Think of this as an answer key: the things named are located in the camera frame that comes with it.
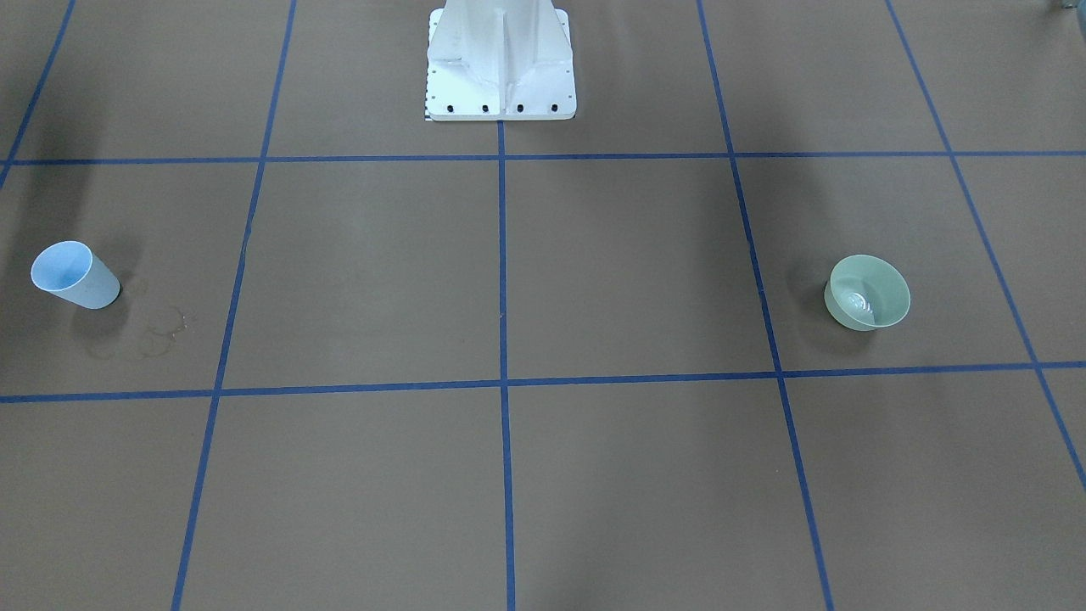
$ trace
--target water stain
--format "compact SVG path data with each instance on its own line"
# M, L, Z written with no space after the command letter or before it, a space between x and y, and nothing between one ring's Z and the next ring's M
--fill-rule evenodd
M185 313L171 305L167 309L154 313L140 336L137 352L144 359L162 357L174 349L178 334L188 329L189 320Z
M90 358L139 362L164 357L177 347L194 318L173 304L148 303L149 289L146 278L131 279L117 302L79 326L78 336ZM111 317L103 314L115 314L112 318L117 320L110 323L106 319Z

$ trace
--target grid line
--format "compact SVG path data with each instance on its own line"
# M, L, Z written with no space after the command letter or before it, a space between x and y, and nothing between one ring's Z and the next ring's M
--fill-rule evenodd
M513 432L509 422L508 262L506 241L505 122L497 122L498 386L502 396L502 476L505 492L505 606L517 609L516 546L513 513Z
M1045 370L1086 369L1086 361L1051 361L1039 364ZM976 364L964 366L912 366L896 368L856 368L828 370L784 370L786 379L870 378L886 375L936 375L952 373L985 373L1001 371L1033 371L1033 364ZM509 389L538 386L591 386L622 384L673 384L683 382L741 382L746 380L774 380L775 371L719 372L690 374L647 375L586 375L569 378L510 378L504 382ZM501 389L501 380L453 380L444 382L387 382L370 384L330 384L313 386L239 386L223 389L220 397L274 397L281 395L329 395L366 393L404 393L412 391L457 391L465 389ZM213 389L184 391L119 391L105 393L54 393L41 395L0 395L0 405L52 404L85 402L131 402L141 399L210 398Z
M717 152L599 152L599 153L507 153L506 161L592 161L639 158L851 158L910 156L1000 156L1000 157L1066 157L1086 156L1086 150L1047 151L717 151ZM328 155L261 155L261 156L149 156L101 158L12 158L4 167L42 165L184 165L215 163L395 163L442 161L497 161L496 154L328 154Z
M233 335L233 323L238 314L238 302L241 298L241 284L245 275L245 254L249 239L253 232L253 218L261 196L261 184L264 180L264 167L268 147L272 143L272 128L275 126L275 113L279 101L279 89L282 86L282 75L287 67L287 53L290 50L290 36L294 26L294 14L298 0L290 0L287 13L287 25L282 35L282 46L279 50L279 65L276 71L275 86L272 89L272 101L268 103L267 122L264 126L264 140L261 144L262 161L256 166L253 179L253 193L249 201L249 214L245 218L245 229L241 238L241 252L238 254L238 267L233 279L233 291L230 295L230 309L226 317L226 329L223 332L223 347L219 353L218 368L215 373L215 386L212 390L211 406L207 409L207 425L204 430L203 445L200 449L200 462L197 468L195 483L192 487L192 502L189 507L188 524L185 529L185 539L181 545L181 558L177 565L177 581L174 585L171 611L180 611L181 598L185 594L185 580L188 576L189 558L192 551L192 540L195 536L197 519L200 514L200 500L203 495L203 484L207 474L207 460L211 456L212 441L215 434L215 422L218 417L219 398L223 396L223 381L226 378L226 364L230 356L230 341Z
M795 462L796 480L799 484L799 495L804 504L804 513L807 515L807 530L810 535L811 548L815 552L815 563L818 568L819 583L822 586L822 598L825 602L826 611L833 611L833 591L830 587L830 577L825 569L825 560L822 556L822 543L818 534L818 522L815 518L815 507L811 502L810 491L807 486L807 473L804 469L803 453L799 448L799 436L796 433L796 424L792 418L792 404L788 400L788 389L785 383L783 368L781 367L781 356L776 346L776 336L773 333L773 320L769 314L769 301L766 297L766 284L762 281L761 268L758 265L758 250L755 246L754 232L750 228L750 216L747 213L746 196L743 193L743 179L740 176L738 161L735 156L735 147L732 142L732 131L728 123L728 109L724 105L723 90L720 85L720 76L717 71L717 60L712 53L712 39L709 36L709 25L705 18L705 5L702 0L697 0L698 18L702 22L702 36L705 39L705 53L709 61L709 73L712 76L712 88L717 97L717 107L720 112L720 125L724 132L724 143L728 145L729 163L732 170L732 179L735 182L735 196L738 200L740 214L743 217L743 231L746 234L747 244L750 251L750 267L754 271L755 283L758 287L758 300L761 302L762 321L766 326L766 340L769 342L769 352L773 359L773 372L776 379L776 389L781 397L781 408L784 411L784 422L788 431L788 443L792 447L792 459Z
M961 165L958 163L958 156L955 153L954 147L950 145L950 139L947 137L946 129L943 126L943 120L939 118L939 113L935 109L935 101L932 99L931 91L927 89L927 84L924 81L924 77L920 73L920 66L917 63L917 58L912 53L912 48L909 46L909 39L905 34L905 27L901 25L901 21L897 16L897 11L894 10L894 2L893 0L884 1L886 3L886 10L889 11L889 16L894 22L894 27L897 29L898 38L901 40L901 47L905 49L905 54L909 59L909 65L912 66L913 75L917 77L917 82L920 85L920 89L924 94L924 100L927 102L927 110L932 113L932 119L935 122L935 127L938 129L939 138L943 139L943 145L946 148L948 153L950 165L954 167L955 175L958 177L958 184L961 187L961 192L965 196L965 204L969 206L969 212L973 216L973 222L976 226L977 233L980 233L981 241L984 242L984 249L987 251L988 260L992 263L992 268L996 273L996 278L999 280L999 287L1003 291L1003 297L1007 300L1007 307L1010 309L1011 316L1014 318L1014 324L1018 327L1019 335L1022 338L1022 344L1025 346L1026 354L1030 356L1030 362L1033 365L1033 370L1037 375L1037 382L1040 383L1045 400L1048 402L1048 408L1052 412L1052 419L1056 421L1056 427L1060 432L1060 436L1063 438L1063 445L1066 447L1068 456L1071 459L1075 473L1078 475L1078 483L1082 485L1083 491L1086 492L1086 471L1083 469L1082 460L1079 460L1078 453L1075 450L1075 444L1071 440L1071 434L1068 432L1066 424L1063 422L1063 416L1060 413L1060 408L1056 404L1056 397L1052 396L1052 391L1048 386L1048 380L1045 378L1045 371L1040 366L1039 359L1037 359L1037 353L1034 351L1033 342L1030 340L1030 334L1025 329L1025 323L1019 315L1018 305L1014 303L1014 296L1011 294L1010 284L1007 283L1007 278L1003 276L1002 267L999 265L999 259L996 257L995 247L993 247L992 241L988 239L988 232L984 228L984 221L981 219L981 213L976 208L976 203L973 201L973 194L970 192L964 174L962 174Z

